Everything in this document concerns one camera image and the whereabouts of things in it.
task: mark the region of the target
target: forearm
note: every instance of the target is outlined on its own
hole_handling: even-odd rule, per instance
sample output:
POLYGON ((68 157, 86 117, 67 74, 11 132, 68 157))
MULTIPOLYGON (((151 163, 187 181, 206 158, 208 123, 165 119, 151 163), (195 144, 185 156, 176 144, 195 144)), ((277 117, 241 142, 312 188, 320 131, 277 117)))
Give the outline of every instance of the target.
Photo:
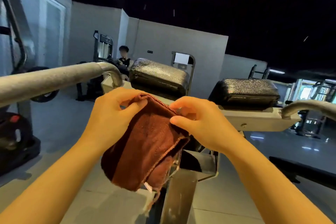
POLYGON ((60 223, 99 156, 75 145, 0 214, 0 223, 60 223))
POLYGON ((237 143, 223 150, 236 168, 266 224, 332 223, 252 144, 237 143))

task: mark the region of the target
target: red sticker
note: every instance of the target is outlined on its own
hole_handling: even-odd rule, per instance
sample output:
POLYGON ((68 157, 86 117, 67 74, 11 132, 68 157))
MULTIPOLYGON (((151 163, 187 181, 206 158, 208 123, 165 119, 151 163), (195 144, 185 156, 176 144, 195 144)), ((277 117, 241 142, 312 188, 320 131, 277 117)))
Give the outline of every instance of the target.
POLYGON ((13 116, 10 118, 10 121, 11 121, 12 123, 17 123, 19 119, 20 119, 20 116, 18 116, 18 115, 13 115, 13 116))

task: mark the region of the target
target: left hand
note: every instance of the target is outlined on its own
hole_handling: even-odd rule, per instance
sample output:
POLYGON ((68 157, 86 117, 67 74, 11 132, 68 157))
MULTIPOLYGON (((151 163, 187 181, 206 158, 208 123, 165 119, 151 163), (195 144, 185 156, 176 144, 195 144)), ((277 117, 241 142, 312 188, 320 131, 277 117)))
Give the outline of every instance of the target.
POLYGON ((90 119, 77 145, 87 145, 101 154, 114 145, 126 132, 128 125, 147 104, 147 100, 132 103, 140 90, 117 88, 96 99, 90 119))

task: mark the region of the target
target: light strip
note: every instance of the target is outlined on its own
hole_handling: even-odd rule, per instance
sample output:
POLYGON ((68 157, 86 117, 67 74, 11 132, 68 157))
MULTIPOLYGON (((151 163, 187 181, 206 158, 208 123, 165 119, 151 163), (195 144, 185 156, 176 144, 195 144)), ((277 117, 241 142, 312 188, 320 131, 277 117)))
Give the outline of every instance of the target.
POLYGON ((269 71, 270 71, 270 72, 273 72, 273 73, 278 73, 278 74, 284 74, 284 73, 285 73, 285 72, 283 72, 283 71, 274 70, 274 69, 270 69, 269 71))
POLYGON ((325 81, 327 81, 327 82, 335 82, 336 83, 335 80, 330 80, 330 79, 325 79, 325 81))

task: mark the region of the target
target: seated person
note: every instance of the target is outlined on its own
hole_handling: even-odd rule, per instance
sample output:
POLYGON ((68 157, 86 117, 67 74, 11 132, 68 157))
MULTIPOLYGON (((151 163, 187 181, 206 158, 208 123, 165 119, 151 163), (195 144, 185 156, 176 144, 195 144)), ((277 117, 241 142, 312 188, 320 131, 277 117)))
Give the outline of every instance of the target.
POLYGON ((120 55, 121 55, 121 58, 118 59, 118 63, 121 67, 118 67, 120 72, 122 73, 122 78, 123 80, 127 81, 128 80, 128 72, 131 68, 131 66, 133 65, 134 61, 131 60, 130 58, 128 58, 128 51, 129 51, 129 48, 127 46, 120 46, 119 47, 119 52, 120 52, 120 55))

